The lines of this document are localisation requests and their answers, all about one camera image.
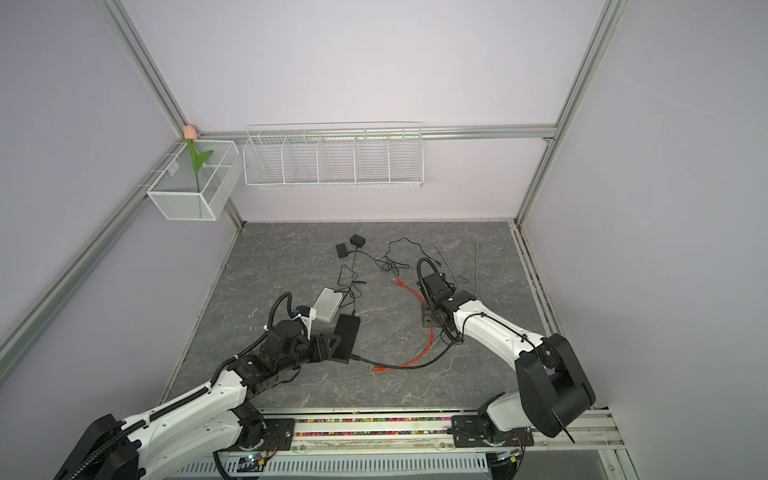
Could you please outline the black ribbed network switch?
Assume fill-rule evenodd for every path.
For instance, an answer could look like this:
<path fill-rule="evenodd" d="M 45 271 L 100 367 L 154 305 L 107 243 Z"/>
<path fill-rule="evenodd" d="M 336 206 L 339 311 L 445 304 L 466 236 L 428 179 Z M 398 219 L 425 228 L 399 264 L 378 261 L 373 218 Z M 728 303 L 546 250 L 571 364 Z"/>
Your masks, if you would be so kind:
<path fill-rule="evenodd" d="M 331 361 L 348 364 L 351 360 L 355 341 L 360 328 L 361 319 L 350 314 L 340 314 L 334 329 L 334 335 L 340 338 Z"/>

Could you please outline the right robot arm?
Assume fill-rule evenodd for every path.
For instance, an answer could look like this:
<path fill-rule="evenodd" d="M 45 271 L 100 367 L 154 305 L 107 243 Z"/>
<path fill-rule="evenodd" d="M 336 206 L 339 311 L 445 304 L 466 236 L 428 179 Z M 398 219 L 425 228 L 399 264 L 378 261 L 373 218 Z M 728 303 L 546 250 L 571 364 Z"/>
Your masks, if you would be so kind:
<path fill-rule="evenodd" d="M 454 344 L 473 339 L 515 372 L 517 390 L 477 410 L 481 440 L 500 444 L 528 427 L 553 438 L 595 404 L 593 387 L 565 337 L 537 334 L 496 314 L 448 283 L 428 257 L 417 261 L 416 273 L 427 317 L 448 339 Z"/>

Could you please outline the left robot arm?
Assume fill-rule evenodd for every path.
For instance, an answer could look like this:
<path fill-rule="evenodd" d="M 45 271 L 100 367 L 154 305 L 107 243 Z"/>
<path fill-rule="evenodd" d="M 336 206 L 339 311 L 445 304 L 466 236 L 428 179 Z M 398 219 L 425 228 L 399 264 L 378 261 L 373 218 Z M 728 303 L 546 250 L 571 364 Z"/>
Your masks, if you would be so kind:
<path fill-rule="evenodd" d="M 277 321 L 278 306 L 287 317 Z M 314 333 L 306 315 L 281 294 L 263 333 L 219 364 L 210 379 L 168 402 L 122 420 L 94 420 L 56 476 L 59 479 L 164 479 L 206 453 L 233 446 L 256 448 L 265 436 L 252 400 L 290 382 L 303 365 L 351 351 L 356 332 L 338 324 Z"/>

